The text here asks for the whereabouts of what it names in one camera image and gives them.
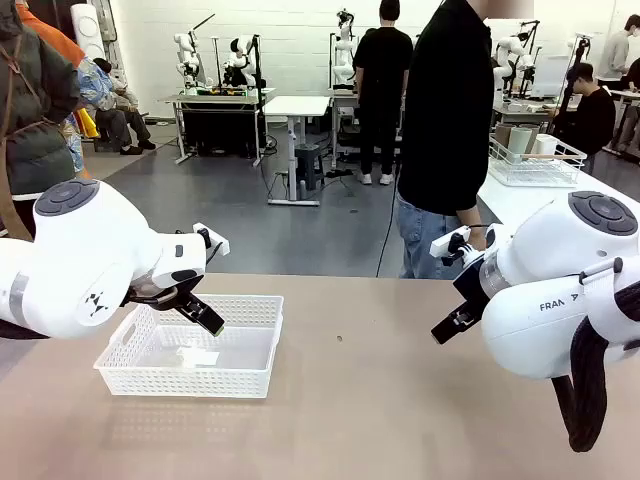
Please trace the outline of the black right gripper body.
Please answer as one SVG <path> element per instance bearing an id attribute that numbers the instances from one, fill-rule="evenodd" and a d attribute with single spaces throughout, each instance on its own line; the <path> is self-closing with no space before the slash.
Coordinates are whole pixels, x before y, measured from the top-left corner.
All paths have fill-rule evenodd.
<path id="1" fill-rule="evenodd" d="M 467 265 L 453 281 L 453 286 L 464 299 L 455 310 L 456 314 L 482 314 L 493 296 L 488 261 L 477 259 Z"/>

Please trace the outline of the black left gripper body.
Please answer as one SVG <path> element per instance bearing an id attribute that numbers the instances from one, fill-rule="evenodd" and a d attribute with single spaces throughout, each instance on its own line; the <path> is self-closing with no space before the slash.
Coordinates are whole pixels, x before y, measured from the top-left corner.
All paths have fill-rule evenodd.
<path id="1" fill-rule="evenodd" d="M 169 287 L 138 282 L 128 288 L 121 306 L 134 303 L 149 305 L 152 308 L 186 308 L 194 301 L 192 291 L 203 278 L 204 275 L 197 275 Z"/>

